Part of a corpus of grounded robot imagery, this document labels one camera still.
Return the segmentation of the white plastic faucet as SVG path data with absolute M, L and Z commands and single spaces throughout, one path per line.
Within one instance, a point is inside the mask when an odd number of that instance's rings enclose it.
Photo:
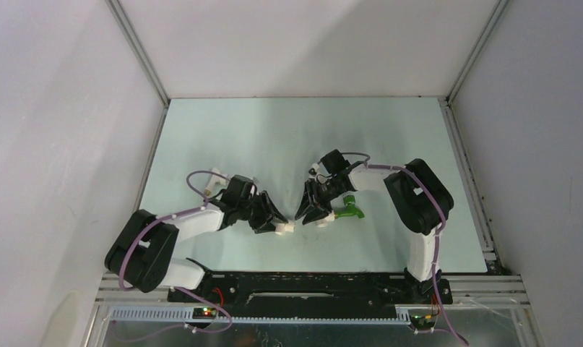
M 212 168 L 210 172 L 209 181 L 203 190 L 207 197 L 213 197 L 217 193 L 217 189 L 225 188 L 231 178 L 231 175 L 221 173 L 217 168 Z

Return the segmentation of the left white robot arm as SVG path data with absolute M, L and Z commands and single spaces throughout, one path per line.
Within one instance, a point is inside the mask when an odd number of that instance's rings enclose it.
M 167 215 L 136 210 L 108 250 L 105 268 L 116 274 L 124 291 L 149 293 L 160 286 L 181 287 L 196 301 L 208 299 L 213 282 L 206 267 L 174 257 L 178 242 L 222 231 L 238 221 L 256 234 L 292 232 L 290 222 L 253 179 L 210 171 L 210 181 L 199 191 L 201 205 Z

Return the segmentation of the green plastic faucet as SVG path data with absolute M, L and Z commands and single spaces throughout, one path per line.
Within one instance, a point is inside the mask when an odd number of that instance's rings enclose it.
M 356 199 L 354 195 L 347 195 L 342 198 L 343 208 L 334 211 L 334 218 L 358 218 L 364 219 L 364 212 L 356 205 Z

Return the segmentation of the white elbow fitting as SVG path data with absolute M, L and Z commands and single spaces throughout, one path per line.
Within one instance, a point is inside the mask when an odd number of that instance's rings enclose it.
M 287 223 L 276 223 L 275 224 L 275 233 L 279 236 L 284 236 L 285 234 L 293 233 L 295 230 L 295 223 L 294 222 L 287 222 Z
M 325 226 L 328 226 L 329 223 L 335 221 L 335 214 L 334 213 L 330 213 L 328 216 L 319 219 L 317 221 L 315 221 L 315 225 L 319 228 L 323 228 Z

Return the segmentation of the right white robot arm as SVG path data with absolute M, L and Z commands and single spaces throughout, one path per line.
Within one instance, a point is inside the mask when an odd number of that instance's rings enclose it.
M 432 278 L 439 271 L 439 237 L 454 207 L 448 189 L 422 159 L 403 166 L 371 164 L 369 155 L 354 163 L 334 149 L 308 171 L 295 213 L 302 224 L 334 217 L 332 201 L 351 192 L 383 191 L 392 199 L 404 226 L 412 233 L 405 293 L 423 302 L 434 292 Z

